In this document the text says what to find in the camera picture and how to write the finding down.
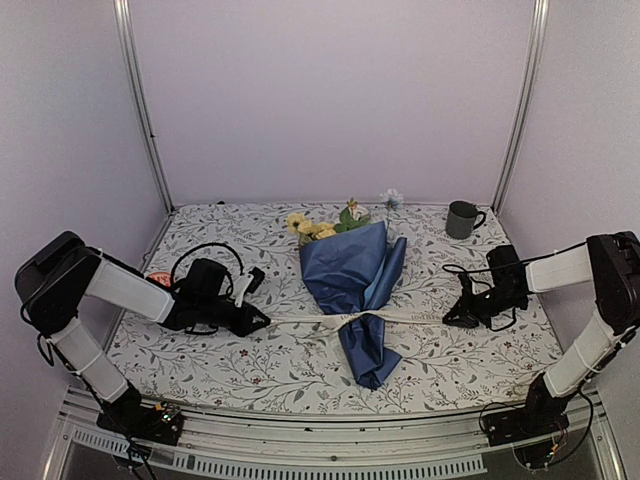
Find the blue wrapping paper sheet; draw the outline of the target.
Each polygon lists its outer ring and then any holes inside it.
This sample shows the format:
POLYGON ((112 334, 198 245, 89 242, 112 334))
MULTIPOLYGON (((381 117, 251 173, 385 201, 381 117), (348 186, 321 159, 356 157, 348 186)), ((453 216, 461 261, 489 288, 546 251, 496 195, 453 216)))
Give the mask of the blue wrapping paper sheet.
MULTIPOLYGON (((405 237, 389 243, 383 221, 314 241, 299 251, 303 282, 326 315, 380 310, 401 277, 407 244, 405 237)), ((354 380, 371 391, 401 360, 385 346, 385 321, 379 317, 365 315, 344 325, 338 338, 354 380)))

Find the white fake flower stem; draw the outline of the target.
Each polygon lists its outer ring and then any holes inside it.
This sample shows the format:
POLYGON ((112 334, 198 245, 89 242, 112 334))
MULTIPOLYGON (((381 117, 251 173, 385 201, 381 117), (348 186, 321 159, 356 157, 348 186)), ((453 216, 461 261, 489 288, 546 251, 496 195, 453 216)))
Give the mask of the white fake flower stem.
POLYGON ((351 197, 346 207, 340 212, 338 222, 334 225, 336 233, 344 233, 366 226, 371 221, 371 213, 354 197, 351 197))

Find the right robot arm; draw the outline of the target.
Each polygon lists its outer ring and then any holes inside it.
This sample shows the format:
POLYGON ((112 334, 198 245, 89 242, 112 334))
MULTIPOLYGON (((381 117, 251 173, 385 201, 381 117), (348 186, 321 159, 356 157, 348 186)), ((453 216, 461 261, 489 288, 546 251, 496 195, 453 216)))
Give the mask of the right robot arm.
POLYGON ((473 271, 445 265, 461 295, 445 314, 449 326, 490 328, 506 311, 524 309, 538 295, 561 334, 563 354, 528 388, 517 427, 537 436, 559 422, 569 400, 598 375, 639 328, 639 240, 631 231, 597 234, 532 259, 511 245, 487 255, 492 284, 477 292, 473 271))

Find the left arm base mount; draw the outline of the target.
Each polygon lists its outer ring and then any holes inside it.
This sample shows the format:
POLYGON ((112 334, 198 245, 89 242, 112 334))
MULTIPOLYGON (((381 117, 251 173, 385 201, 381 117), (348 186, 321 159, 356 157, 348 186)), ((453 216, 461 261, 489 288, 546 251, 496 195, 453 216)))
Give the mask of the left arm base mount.
POLYGON ((133 439, 176 446, 182 434, 184 416, 172 408, 106 403, 96 424, 133 439))

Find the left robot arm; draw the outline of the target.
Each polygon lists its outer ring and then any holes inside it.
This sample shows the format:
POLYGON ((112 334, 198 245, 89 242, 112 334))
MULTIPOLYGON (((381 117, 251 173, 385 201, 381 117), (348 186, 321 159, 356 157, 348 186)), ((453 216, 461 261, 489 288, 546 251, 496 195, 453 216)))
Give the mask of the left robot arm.
POLYGON ((172 268, 162 283, 64 231, 15 273, 22 320, 110 408, 111 419, 128 434, 148 426, 148 412, 140 405, 138 390, 82 322, 82 307, 86 302, 103 304, 190 335, 225 329, 246 337, 268 327, 270 318, 246 299, 263 282, 263 271, 246 269, 238 260, 239 275, 234 277, 220 262, 201 257, 204 248, 197 245, 183 254, 180 259, 190 263, 185 275, 172 268))

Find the clear plastic wrap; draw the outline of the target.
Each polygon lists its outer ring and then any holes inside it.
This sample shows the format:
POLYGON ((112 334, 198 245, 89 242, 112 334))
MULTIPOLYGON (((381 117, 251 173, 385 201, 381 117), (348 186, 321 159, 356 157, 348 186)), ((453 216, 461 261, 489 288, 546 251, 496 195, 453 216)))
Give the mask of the clear plastic wrap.
POLYGON ((407 325, 441 325, 443 316, 414 310, 366 310, 363 312, 331 315, 293 315, 274 316, 269 327, 288 324, 310 324, 327 328, 331 333, 337 333, 344 325, 355 321, 365 315, 373 315, 388 323, 407 325))

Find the pale blue fake flower stem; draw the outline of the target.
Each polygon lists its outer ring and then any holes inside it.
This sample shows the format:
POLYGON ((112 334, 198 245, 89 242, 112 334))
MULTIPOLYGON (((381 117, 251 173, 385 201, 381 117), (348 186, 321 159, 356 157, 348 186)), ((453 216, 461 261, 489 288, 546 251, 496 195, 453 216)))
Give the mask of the pale blue fake flower stem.
POLYGON ((390 233, 392 231, 393 219, 395 218, 397 212, 404 206, 405 196, 397 189, 389 188, 382 192, 379 195, 379 198, 380 202, 386 209, 386 227, 387 232, 390 233))

